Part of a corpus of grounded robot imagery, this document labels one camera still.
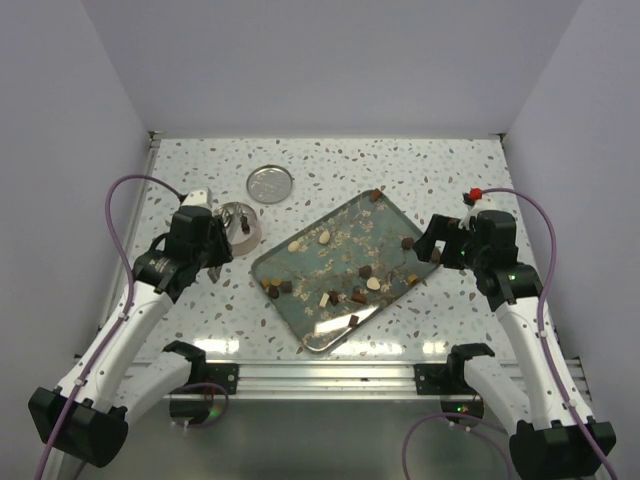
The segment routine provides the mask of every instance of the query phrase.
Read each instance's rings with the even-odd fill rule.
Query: gray wall
[[[95,332],[116,261],[103,198],[146,132],[79,0],[2,2],[0,65],[0,478],[23,479],[42,451],[27,400]]]
[[[150,129],[483,135],[580,0],[84,0]]]
[[[516,187],[557,227],[552,311],[597,418],[616,429],[621,478],[640,472],[639,23],[637,0],[585,0],[506,139]],[[525,220],[546,264],[549,236],[530,210]]]

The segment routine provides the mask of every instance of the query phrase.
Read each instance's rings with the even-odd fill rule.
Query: white table surface
[[[260,205],[246,191],[249,173],[265,164],[282,165],[294,177],[291,195],[276,205]],[[138,361],[152,360],[176,339],[220,360],[443,361],[453,345],[471,342],[487,343],[501,360],[515,358],[469,272],[439,269],[426,286],[414,288],[322,354],[300,347],[250,274],[259,255],[371,188],[384,188],[421,229],[434,213],[463,216],[462,192],[511,186],[497,139],[167,139],[160,144],[153,175],[182,192],[209,187],[218,204],[251,205],[259,214],[263,241],[227,265],[218,284],[202,272],[155,327]],[[520,260],[533,264],[516,199],[492,198],[497,208],[516,217]],[[176,207],[173,195],[149,185],[132,259],[168,229]]]

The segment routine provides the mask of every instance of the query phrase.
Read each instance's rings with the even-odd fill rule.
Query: metal lid
[[[247,178],[247,191],[251,198],[260,203],[278,203],[291,193],[293,177],[283,167],[265,165]]]

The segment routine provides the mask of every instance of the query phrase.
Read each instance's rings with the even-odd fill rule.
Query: metal tray
[[[362,326],[437,268],[434,263],[419,262],[413,250],[400,246],[403,238],[417,240],[422,235],[420,229],[386,195],[372,202],[370,194],[371,190],[357,195],[257,258],[251,266],[258,285],[265,278],[292,281],[292,293],[281,292],[271,301],[302,345],[312,352],[325,351],[348,336],[354,330],[349,326],[352,315],[358,317],[355,328]],[[318,242],[324,231],[331,233],[327,245]],[[300,243],[300,249],[290,253],[287,247],[294,240]],[[365,265],[372,267],[372,276],[380,281],[382,287],[377,292],[367,290],[366,280],[358,275]],[[413,274],[419,280],[409,285],[407,279]],[[351,300],[354,286],[360,286],[367,304]],[[340,302],[321,308],[323,294],[331,290],[340,292]]]

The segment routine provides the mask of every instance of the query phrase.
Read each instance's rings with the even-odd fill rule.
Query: black mounting bracket
[[[235,395],[239,372],[240,366],[237,363],[207,363],[203,381],[220,385],[229,395]]]
[[[418,395],[475,395],[464,381],[464,362],[473,357],[495,356],[484,343],[454,345],[447,363],[418,363],[413,366]]]
[[[199,369],[197,380],[189,383],[215,383],[232,396],[238,390],[239,371],[240,367],[237,363],[206,363]],[[169,415],[173,419],[187,417],[192,425],[205,422],[210,411],[210,401],[206,399],[206,394],[210,392],[203,388],[191,390],[189,393],[204,394],[205,398],[200,401],[172,398],[169,402]]]
[[[468,385],[448,381],[444,376],[446,363],[417,363],[413,366],[418,395],[474,395],[476,391]]]

